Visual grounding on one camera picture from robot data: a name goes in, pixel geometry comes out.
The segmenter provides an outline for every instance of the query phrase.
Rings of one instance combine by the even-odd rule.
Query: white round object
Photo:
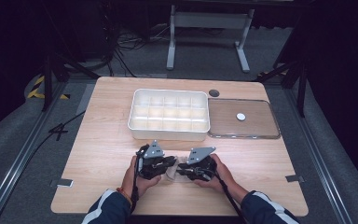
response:
[[[237,119],[240,121],[244,121],[246,119],[246,116],[242,113],[238,113],[237,114]]]

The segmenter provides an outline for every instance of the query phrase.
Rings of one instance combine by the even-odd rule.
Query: container lid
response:
[[[269,102],[209,98],[211,129],[216,138],[269,138],[281,136]]]

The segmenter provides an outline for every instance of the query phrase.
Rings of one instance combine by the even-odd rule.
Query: person's left hand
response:
[[[133,156],[131,160],[131,165],[127,169],[127,172],[123,178],[123,183],[121,184],[121,187],[123,188],[124,192],[126,192],[126,194],[129,196],[132,195],[135,162],[136,162],[136,156]],[[161,179],[161,175],[157,175],[150,180],[138,176],[138,178],[136,179],[136,186],[138,187],[139,198],[141,198],[149,188],[157,185],[160,179]]]

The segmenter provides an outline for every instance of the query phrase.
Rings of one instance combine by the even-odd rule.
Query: white sleeve stripe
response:
[[[253,194],[254,196],[258,196],[259,198],[263,199],[264,201],[266,201],[267,203],[269,203],[272,207],[275,208],[275,214],[280,217],[283,221],[285,221],[286,223],[298,223],[295,220],[293,220],[291,217],[287,216],[284,213],[284,208],[275,202],[272,202],[265,194],[261,193],[261,192],[255,192]]]
[[[103,211],[101,209],[101,207],[103,206],[103,202],[106,200],[107,197],[109,197],[112,193],[114,193],[115,191],[109,189],[107,190],[103,196],[101,196],[101,200],[98,202],[98,207],[97,209],[95,209],[94,211],[88,213],[84,219],[83,219],[83,222],[82,224],[88,224],[89,222],[91,222],[92,220],[94,220],[95,218],[97,218],[101,212]]]

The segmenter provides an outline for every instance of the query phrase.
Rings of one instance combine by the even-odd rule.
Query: black round grommet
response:
[[[218,97],[220,95],[220,92],[217,91],[217,90],[210,90],[209,91],[209,94],[212,96],[212,97]]]

